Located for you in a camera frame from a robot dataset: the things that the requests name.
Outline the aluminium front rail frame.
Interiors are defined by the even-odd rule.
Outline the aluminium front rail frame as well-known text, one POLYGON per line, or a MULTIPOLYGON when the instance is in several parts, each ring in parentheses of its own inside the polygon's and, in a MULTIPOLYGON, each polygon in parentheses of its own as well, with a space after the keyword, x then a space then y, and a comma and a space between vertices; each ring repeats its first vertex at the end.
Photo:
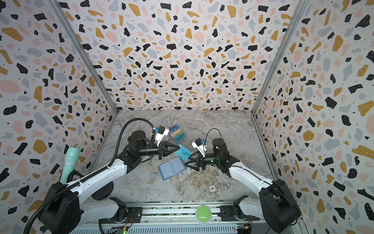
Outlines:
POLYGON ((206 224, 200 222, 196 212, 203 202, 139 203, 131 204, 134 221, 123 224, 104 220, 83 224, 74 234, 273 234, 265 220, 248 216, 243 220, 228 217, 231 204, 208 202, 211 216, 206 224))

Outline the white poker chip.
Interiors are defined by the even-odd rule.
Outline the white poker chip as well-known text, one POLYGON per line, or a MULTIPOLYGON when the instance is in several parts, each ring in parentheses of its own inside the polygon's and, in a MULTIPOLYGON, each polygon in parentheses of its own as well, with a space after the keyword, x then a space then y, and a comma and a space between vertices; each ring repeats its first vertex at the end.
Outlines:
POLYGON ((210 186, 209 187, 209 191, 211 192, 211 193, 215 193, 216 192, 216 187, 215 186, 210 186))

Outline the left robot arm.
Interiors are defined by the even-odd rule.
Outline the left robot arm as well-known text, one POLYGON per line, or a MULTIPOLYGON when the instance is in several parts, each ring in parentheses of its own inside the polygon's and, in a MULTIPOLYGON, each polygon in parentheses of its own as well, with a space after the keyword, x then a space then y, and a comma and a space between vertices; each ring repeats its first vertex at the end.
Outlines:
POLYGON ((151 139, 144 131, 135 131, 128 137, 128 145, 115 156, 113 164, 67 184, 58 182, 49 189, 45 201, 37 210, 37 219, 53 234, 68 234, 77 226, 96 220, 110 219, 120 223, 130 219, 126 203, 111 197, 113 181, 122 177, 141 162, 144 156, 166 157, 180 149, 163 141, 168 130, 153 130, 151 139))

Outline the green push button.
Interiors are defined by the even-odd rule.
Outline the green push button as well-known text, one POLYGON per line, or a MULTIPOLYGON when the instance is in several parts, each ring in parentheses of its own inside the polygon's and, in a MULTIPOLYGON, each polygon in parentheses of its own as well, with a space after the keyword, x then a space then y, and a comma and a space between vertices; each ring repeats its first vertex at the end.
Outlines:
POLYGON ((195 211, 195 219, 201 225, 207 225, 212 219, 212 211, 206 205, 197 207, 195 211))

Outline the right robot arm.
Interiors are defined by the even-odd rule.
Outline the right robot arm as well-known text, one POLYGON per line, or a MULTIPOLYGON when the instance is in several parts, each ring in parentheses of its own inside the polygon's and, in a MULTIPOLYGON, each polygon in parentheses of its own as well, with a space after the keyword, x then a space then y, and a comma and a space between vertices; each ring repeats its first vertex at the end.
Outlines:
POLYGON ((250 234, 254 217, 265 220, 269 228, 278 234, 297 223, 302 213, 283 180, 272 180, 249 169, 230 155, 222 138, 213 140, 211 153, 206 151, 206 142, 200 138, 193 141, 192 146, 196 152, 192 153, 185 166, 196 171, 205 170, 208 165, 215 166, 257 193, 257 199, 243 195, 232 205, 220 207, 222 221, 235 219, 243 222, 237 227, 238 233, 250 234))

